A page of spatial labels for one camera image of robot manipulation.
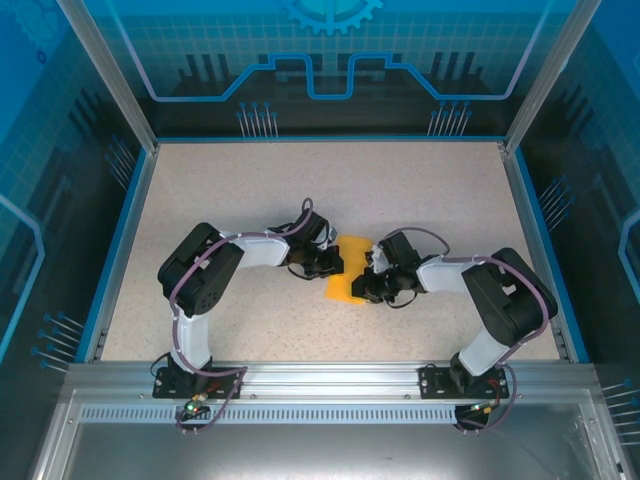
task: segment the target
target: blue trim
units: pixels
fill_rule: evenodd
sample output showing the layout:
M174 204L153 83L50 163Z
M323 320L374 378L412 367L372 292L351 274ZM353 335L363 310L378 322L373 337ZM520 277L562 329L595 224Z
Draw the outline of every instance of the blue trim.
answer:
M136 68L138 69L138 73L142 78L142 82L144 83L149 96L155 100L156 102L170 102L170 103L185 103L185 102L193 102L193 103L201 103L201 102L226 102L234 92L240 88L240 86L253 74L253 72L258 71L275 71L276 70L276 62L278 60L302 60L305 64L306 69L306 78L307 78L307 94L313 100L347 100L351 98L355 89L355 64L358 60L361 59L380 59L384 60L384 68L389 70L406 70L413 78L424 88L427 92L429 92L433 98L436 100L492 100L492 101L502 101L506 100L511 96L513 90L518 83L520 75L524 70L525 65L531 55L533 47L538 41L538 37L540 36L540 32L544 24L546 23L547 17L549 16L550 11L552 10L554 3L556 0L549 0L545 10L542 12L540 19L538 20L538 24L536 25L535 30L531 35L531 39L529 40L522 57L516 67L515 72L509 82L507 90L503 94L443 94L439 93L431 83L424 77L422 73L416 68L415 65L408 62L396 62L393 60L392 52L360 52L354 53L349 57L347 62L347 89L345 93L328 93L321 94L316 93L314 86L314 75L313 75L313 61L311 57L306 53L268 53L267 54L267 63L259 63L259 64L251 64L249 65L239 76L236 78L231 85L224 91L222 95L210 95L210 96L202 96L202 97L190 97L190 96L179 96L179 97L166 97L160 96L156 93L151 85L151 79L147 75L142 61L138 56L129 35L127 34L127 30L122 23L122 19L120 18L118 12L116 11L116 7L114 5L113 0L107 0L107 7L109 8L111 15L113 16L113 20L118 28L120 35L122 35L122 40L129 51L129 55L133 60Z
M11 319L9 320L9 324L7 325L7 329L2 335L2 341L0 341L0 364L2 360L4 360L4 356L7 353L7 349L9 348L9 344L11 343L11 339L13 338L13 334L16 332L16 327L18 326L18 322L22 317L22 312L24 311L24 307L27 304L27 300L29 299L29 295L31 295L31 290L33 289L33 285L36 283L36 279L38 278L38 273L40 272L40 267L42 267L42 263L44 262L44 241L42 240L42 232L40 231L40 225L36 220L34 220L29 213L25 210L20 210L16 204L14 204L11 200L9 200L4 195L0 195L0 205L4 206L11 213L13 213L18 220L24 223L32 232L33 238L36 242L36 249L38 250L38 256L36 260L33 262L33 266L31 267L31 272L27 277L27 281L22 288L22 293L20 294L20 298L18 299L18 303L13 309L13 313L11 314Z
M633 267L631 266L631 262L629 261L629 257L627 257L629 232L631 231L631 228L638 222L640 222L640 209L633 212L622 224L622 233L620 234L620 243L618 245L618 257L620 258L622 267L627 274L627 278L629 279L629 283L631 284L633 293L636 296L636 300L638 300L638 303L640 303L640 282L638 282L636 272L634 272Z
M434 137L429 135L349 135L314 137L158 137L160 143L278 143L278 142L502 142L503 136Z
M100 306L102 305L102 302L104 300L104 295L107 289L107 284L109 283L109 277L111 276L113 263L116 259L118 249L120 248L120 243L122 242L124 226L127 223L127 219L129 218L129 212L131 211L133 197L135 196L136 190L138 189L140 175L146 162L147 152L143 148L140 150L140 155L138 155L136 168L133 171L133 176L131 177L131 182L129 183L129 189L127 190L127 196L125 197L124 203L122 204L120 217L118 218L116 229L113 232L111 246L109 247L109 252L107 253L107 258L104 262L104 267L102 268L102 274L100 274L100 281L98 282L98 287L96 288L96 293L93 297L93 302L91 303L91 309L89 310L87 323L85 324L84 331L82 332L82 338L80 339L80 345L78 346L78 351L76 352L75 358L75 361L78 363L84 362L84 358L87 355L87 352L91 345L93 331L95 330L96 323L98 322L98 312L100 311Z
M520 172L522 173L522 181L524 183L524 188L527 191L529 202L531 203L531 209L533 210L536 227L540 232L540 238L542 238L542 246L544 247L544 251L547 255L547 260L549 260L551 274L553 275L553 279L556 282L558 296L560 297L559 300L564 310L564 316L567 320L567 327L569 328L569 335L571 336L571 341L576 351L576 356L578 357L578 361L580 363L589 363L589 355L587 354L587 349L585 348L584 341L582 340L582 334L580 333L578 320L576 319L575 312L573 311L573 306L571 305L571 300L569 299L567 286L564 283L564 278L562 278L562 272L560 271L558 258L556 257L556 253L553 250L551 237L549 236L549 231L547 230L547 226L544 223L544 217L542 216L540 203L538 203L538 197L536 196L535 189L533 188L533 182L531 181L531 176L529 175L529 169L527 168L527 165L524 161L524 156L522 155L522 151L519 147L516 150L516 161L518 162L518 167L520 168Z

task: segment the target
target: blue circuit graphic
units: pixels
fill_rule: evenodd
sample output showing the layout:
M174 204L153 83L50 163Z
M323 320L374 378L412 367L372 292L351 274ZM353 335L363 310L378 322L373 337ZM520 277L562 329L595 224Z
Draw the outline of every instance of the blue circuit graphic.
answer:
M362 20L371 20L373 10L382 7L381 0L284 0L289 20L297 20L301 28L313 33L336 31L346 34L351 28L360 28Z

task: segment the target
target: ventilation slot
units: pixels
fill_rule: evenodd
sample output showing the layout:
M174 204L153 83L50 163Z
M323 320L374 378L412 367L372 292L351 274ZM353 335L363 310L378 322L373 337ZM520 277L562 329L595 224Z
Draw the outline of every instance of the ventilation slot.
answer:
M92 405L82 410L85 423L174 423L175 405ZM189 423L206 423L218 405ZM230 405L218 420L226 424L449 424L453 406L385 405Z

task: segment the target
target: metal extrusion bar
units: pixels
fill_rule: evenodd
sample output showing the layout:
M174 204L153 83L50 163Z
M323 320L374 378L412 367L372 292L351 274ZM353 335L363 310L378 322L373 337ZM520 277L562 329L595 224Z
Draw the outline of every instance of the metal extrusion bar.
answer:
M451 423L451 402L420 400L417 369L426 363L433 362L249 363L241 398L230 405L224 423ZM593 365L523 362L512 366L519 385L518 405L584 406L586 431L594 439L590 445L601 446L606 439L600 431L601 417L608 412ZM182 402L153 399L152 386L146 362L71 365L33 480L62 478L79 423L172 423ZM606 452L600 453L595 461L601 478L614 478L615 465Z
M579 0L567 18L558 39L507 132L508 152L515 152L522 142L525 133L533 123L553 85L569 61L569 57L589 26L600 2L601 0Z
M460 405L473 399L421 400L417 370L427 363L446 362L345 363L345 364L246 364L239 400L234 404L431 404ZM231 367L237 363L221 362ZM518 379L518 402L526 404L580 403L585 391L594 392L602 403L602 393L592 365L564 362L514 363ZM143 362L98 362L69 367L60 401L91 404L180 405L176 400L151 398L153 378Z
M86 6L75 0L57 2L142 148L153 154L158 143L156 136Z
M544 250L540 231L536 227L533 207L527 196L522 172L520 172L513 154L503 151L502 161L511 187L513 202L516 206L518 217L520 217L522 231L527 242L527 247L529 248L533 268L540 276L540 279L552 291L553 295L559 298L558 287L551 270L551 265L549 264L549 259ZM558 315L552 320L552 324L558 326L562 332L566 356L572 362L578 362L578 354L569 332L567 317L561 304L558 305Z
M120 244L113 261L113 266L109 273L107 285L104 291L102 302L100 303L95 327L91 332L91 339L89 346L84 354L84 358L76 359L77 361L90 362L93 360L94 352L98 346L98 340L100 333L103 329L107 328L111 324L113 311L116 307L116 301L118 299L118 292L122 285L122 279L124 278L124 272L127 267L127 260L129 259L129 253L133 247L133 240L136 236L136 230L140 217L142 216L142 208L144 207L144 201L147 197L149 185L151 185L151 177L156 165L158 154L148 155L142 165L140 172L140 178L136 185L136 190L133 194L129 214L124 224L122 237Z

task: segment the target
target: gear logo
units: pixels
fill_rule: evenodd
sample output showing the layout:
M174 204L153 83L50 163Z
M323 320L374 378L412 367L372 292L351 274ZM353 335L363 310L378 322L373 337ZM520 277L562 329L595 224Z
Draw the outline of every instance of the gear logo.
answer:
M333 35L360 28L362 20L371 20L373 10L382 7L382 0L284 0L283 6L289 20L297 20L301 28Z
M39 49L44 49L60 30L55 0L0 0L0 15L12 13L24 34Z

